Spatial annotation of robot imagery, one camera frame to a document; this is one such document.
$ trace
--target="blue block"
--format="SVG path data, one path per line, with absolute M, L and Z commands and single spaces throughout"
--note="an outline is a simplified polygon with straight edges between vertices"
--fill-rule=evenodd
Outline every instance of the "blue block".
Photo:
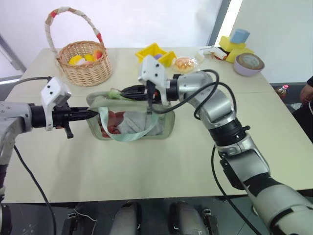
M 230 36 L 231 43 L 245 43 L 250 33 L 244 29 L 237 28 Z

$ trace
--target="green bag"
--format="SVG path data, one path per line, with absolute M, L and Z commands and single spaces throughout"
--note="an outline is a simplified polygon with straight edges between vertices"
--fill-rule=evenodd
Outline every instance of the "green bag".
M 116 141 L 134 141 L 137 139 L 161 140 L 169 137 L 172 133 L 175 113 L 173 111 L 166 114 L 152 114 L 149 112 L 147 101 L 134 101 L 121 97 L 120 95 L 112 95 L 112 92 L 96 92 L 87 96 L 89 109 L 99 114 L 87 119 L 87 123 L 92 134 L 99 140 L 116 140 Z M 158 109 L 164 109 L 162 105 L 155 105 Z M 128 114 L 145 114 L 146 123 L 144 130 L 136 133 L 112 134 L 108 131 L 109 111 L 127 112 Z M 106 138 L 101 131 L 100 123 L 109 136 Z M 156 135 L 151 135 L 153 130 L 161 130 Z

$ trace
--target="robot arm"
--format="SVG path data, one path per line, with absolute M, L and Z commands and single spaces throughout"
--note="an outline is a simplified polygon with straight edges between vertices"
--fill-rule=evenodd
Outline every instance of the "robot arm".
M 145 57 L 139 81 L 147 86 L 148 96 L 156 84 L 164 96 L 163 104 L 177 99 L 183 102 L 199 88 L 213 82 L 203 71 L 181 75 L 177 81 L 156 81 L 158 79 L 166 80 L 163 66 L 153 57 Z M 208 87 L 188 102 L 197 108 L 211 92 L 212 87 Z M 199 116 L 215 141 L 230 183 L 247 192 L 270 233 L 312 234 L 313 205 L 297 191 L 271 178 L 267 162 L 246 133 L 249 127 L 240 124 L 225 94 L 217 89 L 201 106 Z
M 0 101 L 0 234 L 10 234 L 11 215 L 8 206 L 1 204 L 4 199 L 3 184 L 6 169 L 11 159 L 15 138 L 18 134 L 30 132 L 32 128 L 64 128 L 67 138 L 73 134 L 70 121 L 85 120 L 97 115 L 88 107 L 69 107 L 70 92 L 57 78 L 52 78 L 42 90 L 42 105 Z

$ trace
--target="table surface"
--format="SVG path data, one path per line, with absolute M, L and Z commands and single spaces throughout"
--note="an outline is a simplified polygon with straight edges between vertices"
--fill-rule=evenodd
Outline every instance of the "table surface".
M 165 48 L 177 56 L 194 56 L 199 47 Z M 70 106 L 87 106 L 86 95 L 137 84 L 138 48 L 109 48 L 113 67 L 110 79 L 94 87 L 71 85 L 55 66 L 49 49 L 43 49 L 23 78 L 59 76 L 72 92 Z M 294 189 L 312 188 L 313 145 L 261 73 L 236 74 L 232 64 L 208 57 L 199 69 L 214 69 L 235 93 L 238 119 L 250 125 L 249 133 L 269 163 L 272 176 Z M 174 71 L 167 69 L 168 78 Z M 40 105 L 44 81 L 16 86 L 6 101 Z M 175 110 L 171 136 L 165 140 L 100 141 L 86 121 L 70 123 L 74 138 L 63 130 L 33 129 L 21 134 L 16 145 L 50 202 L 102 201 L 221 195 L 211 173 L 213 140 L 193 107 Z M 225 177 L 216 154 L 218 178 L 228 194 L 244 194 Z M 38 203 L 43 199 L 31 178 L 12 154 L 5 179 L 5 202 Z

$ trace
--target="red object in bag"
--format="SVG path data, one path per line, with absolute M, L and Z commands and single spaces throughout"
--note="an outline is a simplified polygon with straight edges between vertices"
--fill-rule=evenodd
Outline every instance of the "red object in bag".
M 122 121 L 124 120 L 124 113 L 125 112 L 117 112 L 115 114 L 115 126 L 118 126 L 119 124 L 122 123 Z
M 104 130 L 104 128 L 101 124 L 100 124 L 100 129 L 101 129 L 102 136 L 104 138 L 110 138 L 110 136 L 106 133 L 106 131 Z
M 111 134 L 114 134 L 115 129 L 116 129 L 115 126 L 108 126 L 108 131 L 109 131 Z
M 115 113 L 112 111 L 109 111 L 109 119 L 108 119 L 108 127 L 114 126 L 116 121 Z

